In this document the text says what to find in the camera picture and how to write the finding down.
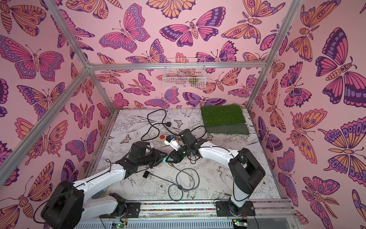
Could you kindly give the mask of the small black mp3 player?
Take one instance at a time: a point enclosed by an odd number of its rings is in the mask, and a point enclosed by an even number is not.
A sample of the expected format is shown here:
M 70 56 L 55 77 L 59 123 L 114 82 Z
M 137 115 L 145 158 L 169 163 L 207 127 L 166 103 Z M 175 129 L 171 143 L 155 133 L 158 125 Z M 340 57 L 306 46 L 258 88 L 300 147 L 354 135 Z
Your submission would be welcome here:
M 149 171 L 145 171 L 143 174 L 143 178 L 148 178 L 148 176 L 150 175 Z

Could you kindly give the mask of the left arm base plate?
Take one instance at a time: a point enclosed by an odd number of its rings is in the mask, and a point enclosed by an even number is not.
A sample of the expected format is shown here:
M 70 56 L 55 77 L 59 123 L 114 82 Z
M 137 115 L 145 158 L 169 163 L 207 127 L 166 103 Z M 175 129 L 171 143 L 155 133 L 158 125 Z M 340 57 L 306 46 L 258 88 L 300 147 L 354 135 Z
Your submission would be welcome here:
M 140 213 L 140 207 L 140 202 L 119 203 L 112 215 L 115 218 L 138 218 Z

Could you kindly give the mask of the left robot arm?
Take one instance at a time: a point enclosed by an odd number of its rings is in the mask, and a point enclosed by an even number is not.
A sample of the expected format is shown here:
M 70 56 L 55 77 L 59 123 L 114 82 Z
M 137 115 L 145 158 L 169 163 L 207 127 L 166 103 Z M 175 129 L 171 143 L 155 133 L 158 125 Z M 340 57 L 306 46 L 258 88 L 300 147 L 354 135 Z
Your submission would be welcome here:
M 108 169 L 82 180 L 59 183 L 45 203 L 41 218 L 52 229 L 73 229 L 82 221 L 103 215 L 124 217 L 128 212 L 125 198 L 117 193 L 102 198 L 93 196 L 137 173 L 141 166 L 158 166 L 167 155 L 151 147 L 148 142 L 135 142 L 129 152 L 111 163 Z

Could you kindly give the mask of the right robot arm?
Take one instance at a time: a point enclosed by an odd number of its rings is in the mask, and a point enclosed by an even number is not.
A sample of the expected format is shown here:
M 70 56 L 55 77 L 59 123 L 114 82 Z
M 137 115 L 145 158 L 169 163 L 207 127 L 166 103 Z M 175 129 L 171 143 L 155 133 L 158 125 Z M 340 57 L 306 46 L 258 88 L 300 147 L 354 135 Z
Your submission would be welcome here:
M 230 207 L 238 210 L 244 207 L 266 175 L 264 168 L 249 149 L 226 149 L 207 139 L 197 139 L 189 129 L 185 129 L 177 137 L 167 136 L 165 144 L 173 148 L 165 159 L 167 163 L 178 164 L 185 157 L 195 155 L 229 169 L 233 177 L 233 194 L 228 202 Z

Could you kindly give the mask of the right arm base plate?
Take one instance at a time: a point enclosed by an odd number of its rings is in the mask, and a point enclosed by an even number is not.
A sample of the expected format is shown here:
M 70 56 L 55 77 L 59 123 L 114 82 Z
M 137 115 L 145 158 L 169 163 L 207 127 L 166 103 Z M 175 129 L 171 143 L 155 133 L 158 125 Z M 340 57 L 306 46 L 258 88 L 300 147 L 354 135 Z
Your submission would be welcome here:
M 230 201 L 217 200 L 214 202 L 218 217 L 242 217 L 255 216 L 255 209 L 252 201 L 246 201 L 242 207 L 238 207 Z

